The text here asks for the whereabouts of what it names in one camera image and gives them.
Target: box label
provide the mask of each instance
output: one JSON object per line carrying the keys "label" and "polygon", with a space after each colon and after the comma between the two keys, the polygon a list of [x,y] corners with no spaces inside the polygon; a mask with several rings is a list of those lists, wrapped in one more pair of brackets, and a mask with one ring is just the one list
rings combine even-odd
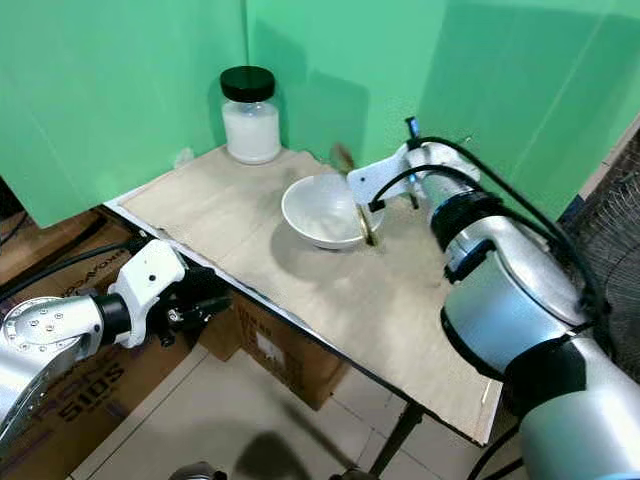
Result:
{"label": "box label", "polygon": [[264,353],[269,360],[276,362],[284,368],[284,353],[282,353],[282,350],[276,347],[267,337],[262,336],[260,332],[256,332],[256,340],[260,351]]}

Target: wooden board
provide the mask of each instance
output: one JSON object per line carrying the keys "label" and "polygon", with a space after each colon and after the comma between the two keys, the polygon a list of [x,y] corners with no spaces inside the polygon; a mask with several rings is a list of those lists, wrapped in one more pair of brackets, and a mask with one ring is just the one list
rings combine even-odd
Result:
{"label": "wooden board", "polygon": [[288,226],[280,200],[294,181],[328,170],[306,153],[244,166],[217,149],[122,205],[485,443],[501,385],[479,375],[442,332],[439,312],[450,287],[424,209],[389,202],[375,249],[317,249]]}

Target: tiled floor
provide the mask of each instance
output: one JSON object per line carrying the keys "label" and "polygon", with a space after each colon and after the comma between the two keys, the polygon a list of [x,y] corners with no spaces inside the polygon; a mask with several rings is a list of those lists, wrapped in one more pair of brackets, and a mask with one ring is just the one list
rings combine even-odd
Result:
{"label": "tiled floor", "polygon": [[[244,352],[227,363],[197,346],[133,414],[72,473],[73,480],[164,480],[206,460],[233,480],[327,479],[368,469],[404,402],[351,370],[314,412]],[[491,472],[516,458],[517,442]],[[481,450],[425,418],[384,480],[466,478]],[[511,479],[526,479],[522,469]]]}

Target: cable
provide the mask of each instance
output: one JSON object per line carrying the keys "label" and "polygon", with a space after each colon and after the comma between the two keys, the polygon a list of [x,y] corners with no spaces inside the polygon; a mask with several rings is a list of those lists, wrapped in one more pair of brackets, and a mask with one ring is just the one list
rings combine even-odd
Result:
{"label": "cable", "polygon": [[380,197],[387,193],[387,190],[393,187],[396,183],[418,172],[444,173],[448,177],[455,178],[456,180],[463,182],[464,184],[475,190],[484,192],[484,188],[482,188],[482,186],[478,182],[476,182],[466,173],[461,172],[456,168],[447,167],[446,165],[418,165],[417,167],[412,167],[405,170],[404,172],[399,173],[387,183],[385,183],[385,185],[380,190],[378,190],[378,193],[375,194],[371,202],[369,202],[370,209],[377,209],[376,207],[379,205]]}
{"label": "cable", "polygon": [[529,230],[533,230],[535,233],[540,235],[549,243],[553,245],[558,244],[558,239],[554,235],[552,235],[546,228],[540,226],[539,223],[531,221],[529,218],[525,217],[521,213],[518,213],[512,208],[506,207],[504,205],[500,206],[500,210],[505,217],[512,218],[516,222],[521,223],[522,225],[527,227]]}
{"label": "cable", "polygon": [[24,215],[22,215],[22,218],[20,219],[20,221],[16,224],[15,227],[13,227],[13,229],[7,234],[7,236],[4,238],[0,238],[0,246],[4,245],[9,240],[11,240],[11,237],[13,237],[17,233],[17,231],[20,230],[20,227],[22,226],[22,224],[24,223],[24,221],[27,219],[28,216],[29,214],[27,212],[24,212]]}
{"label": "cable", "polygon": [[23,280],[25,280],[26,278],[31,277],[31,275],[34,275],[35,273],[39,272],[41,269],[48,267],[52,263],[56,262],[63,255],[66,255],[67,253],[72,251],[74,248],[76,248],[78,245],[82,244],[84,241],[88,240],[93,235],[98,233],[102,229],[102,227],[106,225],[106,223],[107,223],[107,219],[104,216],[100,215],[93,222],[91,222],[91,224],[87,228],[85,228],[82,232],[80,232],[77,236],[75,236],[69,242],[65,243],[63,246],[57,248],[56,250],[49,253],[42,259],[38,260],[36,263],[29,266],[27,269],[23,270],[22,272],[20,272],[11,280],[8,280],[7,282],[0,285],[0,292],[2,292],[5,289],[12,288],[14,285],[17,285]]}
{"label": "cable", "polygon": [[111,252],[113,250],[120,250],[120,249],[128,250],[129,248],[132,248],[132,246],[134,245],[133,242],[135,242],[136,240],[139,240],[139,239],[133,239],[124,243],[114,243],[112,245],[106,245],[104,247],[95,248],[93,250],[89,250],[88,252],[81,253],[80,255],[76,255],[75,257],[71,257],[66,260],[63,260],[62,262],[51,265],[41,270],[40,272],[36,273],[35,275],[29,277],[28,279],[24,280],[23,282],[20,282],[18,285],[14,287],[7,290],[3,289],[3,291],[0,292],[0,303],[6,300],[7,298],[15,295],[19,291],[24,290],[28,286],[43,279],[44,277],[51,275],[59,270],[62,270],[63,268],[67,268],[78,262],[87,260],[88,258],[92,258],[97,255],[101,255],[103,253]]}
{"label": "cable", "polygon": [[517,460],[514,460],[513,462],[505,465],[500,470],[496,470],[491,475],[484,477],[484,480],[498,480],[500,478],[504,478],[511,472],[516,471],[522,466],[524,466],[524,461],[522,460],[522,457],[520,457]]}
{"label": "cable", "polygon": [[502,447],[505,443],[511,440],[516,433],[518,433],[519,427],[520,424],[516,424],[515,426],[511,427],[484,451],[482,456],[478,459],[476,464],[471,469],[471,473],[469,473],[467,480],[476,480],[478,478],[478,475],[480,475],[480,472],[487,464],[487,462],[491,459],[491,457],[493,457],[493,455],[500,449],[500,447]]}
{"label": "cable", "polygon": [[604,293],[600,288],[595,274],[591,267],[584,259],[584,257],[578,252],[573,241],[567,235],[567,233],[559,227],[555,222],[549,219],[544,213],[538,210],[531,202],[529,202],[522,194],[520,194],[515,188],[509,185],[505,180],[495,173],[491,168],[485,165],[478,157],[460,145],[447,140],[446,138],[427,136],[420,139],[422,143],[433,142],[440,143],[449,148],[452,148],[456,152],[463,155],[469,162],[478,167],[487,177],[493,180],[500,188],[502,188],[511,198],[522,205],[529,213],[531,213],[546,229],[558,239],[558,243],[563,247],[567,256],[571,259],[576,268],[580,271],[582,279],[585,283],[581,298],[581,307],[592,306],[593,310],[588,310],[587,314],[592,319],[600,319],[604,324],[603,327],[608,331],[607,326],[607,302],[604,297]]}

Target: brown cardboard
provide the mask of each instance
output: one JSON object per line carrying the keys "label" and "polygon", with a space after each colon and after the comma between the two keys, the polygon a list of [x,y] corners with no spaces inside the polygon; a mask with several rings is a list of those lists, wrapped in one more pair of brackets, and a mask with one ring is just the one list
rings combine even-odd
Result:
{"label": "brown cardboard", "polygon": [[113,346],[76,365],[47,392],[30,427],[0,461],[3,480],[63,480],[184,359],[182,336],[132,350]]}
{"label": "brown cardboard", "polygon": [[[0,224],[3,238],[16,226],[22,215],[16,213]],[[98,217],[96,213],[85,212],[42,229],[38,228],[31,218],[27,218],[7,244],[2,246],[0,284],[11,280],[38,260],[73,240]]]}
{"label": "brown cardboard", "polygon": [[226,362],[240,348],[240,329],[233,307],[216,315],[200,334],[198,343]]}
{"label": "brown cardboard", "polygon": [[[83,226],[95,218],[94,214],[83,214],[76,220]],[[35,250],[29,250],[31,243],[28,236],[12,239],[0,255],[0,271],[14,271],[10,264],[12,261],[18,262],[21,268],[28,268],[39,261],[41,254],[48,255],[47,252],[52,251],[48,248],[43,250],[48,235],[52,235],[51,242],[60,246],[84,227],[67,230],[67,237],[60,235],[55,228],[46,229],[45,233],[37,231],[35,226],[28,228],[39,239]],[[103,245],[121,243],[129,237],[127,229],[110,221],[65,257]],[[63,297],[87,289],[105,293],[107,286],[115,280],[119,268],[128,259],[128,252],[117,250],[61,270],[3,302],[0,305],[0,318],[13,305],[27,298]],[[188,352],[184,338],[178,336],[175,345],[169,349],[160,347],[157,339],[154,339],[132,350],[119,346],[107,347],[77,364],[49,388],[29,428],[6,458],[0,460],[0,478],[67,478]]]}
{"label": "brown cardboard", "polygon": [[338,386],[349,365],[239,294],[233,297],[242,348],[314,410]]}

